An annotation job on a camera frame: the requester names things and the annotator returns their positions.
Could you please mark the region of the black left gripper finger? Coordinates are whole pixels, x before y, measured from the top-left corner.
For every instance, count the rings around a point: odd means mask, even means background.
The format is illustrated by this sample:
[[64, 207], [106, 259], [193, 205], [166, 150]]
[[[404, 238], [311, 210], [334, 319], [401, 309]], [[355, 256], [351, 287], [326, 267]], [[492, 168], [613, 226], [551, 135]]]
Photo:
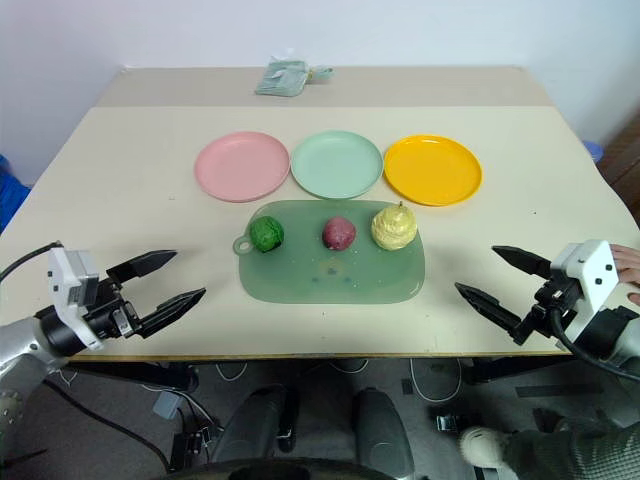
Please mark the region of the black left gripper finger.
[[181, 319], [189, 310], [199, 303], [206, 289], [185, 292], [160, 304], [154, 312], [141, 318], [134, 333], [146, 339], [160, 330]]
[[154, 250], [126, 260], [106, 270], [106, 275], [121, 287], [134, 278], [159, 270], [177, 255], [176, 250]]

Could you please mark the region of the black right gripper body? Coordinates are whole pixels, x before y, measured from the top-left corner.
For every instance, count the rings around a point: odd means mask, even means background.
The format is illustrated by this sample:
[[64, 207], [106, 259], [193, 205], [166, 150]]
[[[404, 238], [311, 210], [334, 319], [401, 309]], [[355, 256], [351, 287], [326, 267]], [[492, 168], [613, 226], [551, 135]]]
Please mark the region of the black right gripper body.
[[534, 295], [535, 304], [518, 326], [518, 344], [522, 345], [534, 332], [547, 338], [555, 337], [553, 318], [559, 318], [560, 325], [566, 314], [572, 320], [576, 315], [575, 304], [581, 297], [578, 280], [547, 280]]

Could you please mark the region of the person's bare hand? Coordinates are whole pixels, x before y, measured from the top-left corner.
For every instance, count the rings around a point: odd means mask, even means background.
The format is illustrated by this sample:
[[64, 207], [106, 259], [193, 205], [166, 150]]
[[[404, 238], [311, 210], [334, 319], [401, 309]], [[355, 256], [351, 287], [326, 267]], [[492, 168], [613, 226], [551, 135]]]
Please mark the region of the person's bare hand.
[[636, 289], [627, 295], [630, 302], [639, 305], [640, 251], [638, 249], [611, 244], [610, 249], [616, 266], [619, 282]]

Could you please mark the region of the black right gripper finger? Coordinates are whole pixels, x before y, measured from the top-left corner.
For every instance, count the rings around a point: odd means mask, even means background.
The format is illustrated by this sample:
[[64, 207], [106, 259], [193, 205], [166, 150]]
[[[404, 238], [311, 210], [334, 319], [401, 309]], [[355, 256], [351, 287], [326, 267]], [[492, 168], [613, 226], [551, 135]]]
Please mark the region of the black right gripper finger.
[[551, 262], [535, 253], [513, 246], [491, 247], [509, 265], [529, 275], [536, 275], [542, 279], [551, 278]]
[[522, 319], [501, 306], [496, 298], [459, 282], [455, 283], [455, 288], [477, 313], [506, 331], [516, 344], [523, 345], [528, 339], [528, 334], [521, 329]]

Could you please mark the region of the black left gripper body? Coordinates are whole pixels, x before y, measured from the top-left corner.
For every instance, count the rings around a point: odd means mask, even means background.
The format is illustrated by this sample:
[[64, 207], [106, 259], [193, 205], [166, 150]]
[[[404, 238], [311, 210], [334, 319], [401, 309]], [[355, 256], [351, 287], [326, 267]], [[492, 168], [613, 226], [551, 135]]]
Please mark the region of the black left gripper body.
[[120, 286], [109, 278], [99, 282], [95, 302], [87, 307], [83, 318], [100, 340], [128, 338], [141, 328], [133, 305], [121, 295]]

